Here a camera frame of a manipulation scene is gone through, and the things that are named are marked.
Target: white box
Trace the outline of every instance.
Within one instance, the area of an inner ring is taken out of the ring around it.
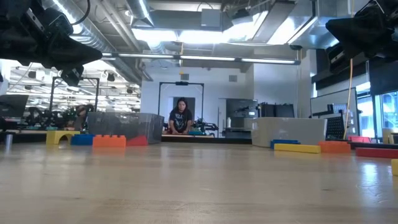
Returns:
[[[326,122],[326,119],[256,118],[252,123],[252,144],[270,147],[272,140],[284,139],[318,145],[326,138]]]

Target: long dark hair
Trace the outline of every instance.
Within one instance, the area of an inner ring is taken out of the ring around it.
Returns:
[[[187,100],[185,99],[185,97],[181,97],[181,98],[179,98],[179,99],[177,100],[177,104],[175,105],[175,108],[173,109],[173,112],[174,112],[174,113],[179,112],[178,104],[179,104],[181,101],[185,103],[185,109],[184,109],[184,111],[182,112],[182,114],[184,114],[184,116],[185,116],[185,115],[188,113],[188,111],[189,111],[189,109],[188,109],[188,102],[187,102]]]

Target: yellow block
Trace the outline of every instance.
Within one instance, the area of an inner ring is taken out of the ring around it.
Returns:
[[[321,153],[320,146],[308,146],[299,144],[275,144],[275,151]]]
[[[398,159],[391,160],[392,175],[398,176]]]
[[[46,144],[59,144],[60,139],[63,136],[68,138],[68,143],[70,144],[70,140],[72,136],[75,134],[80,134],[79,131],[47,131],[47,137],[45,138]]]

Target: black t-shirt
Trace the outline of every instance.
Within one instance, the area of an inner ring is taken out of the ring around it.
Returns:
[[[187,128],[188,121],[192,120],[192,113],[186,109],[185,113],[181,113],[178,110],[172,110],[170,113],[169,121],[174,121],[174,128],[177,132],[183,133]]]

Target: orange block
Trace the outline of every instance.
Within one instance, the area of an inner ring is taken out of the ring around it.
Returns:
[[[93,138],[93,147],[126,147],[126,137],[96,135]]]
[[[344,141],[320,141],[322,153],[351,153],[351,145]]]

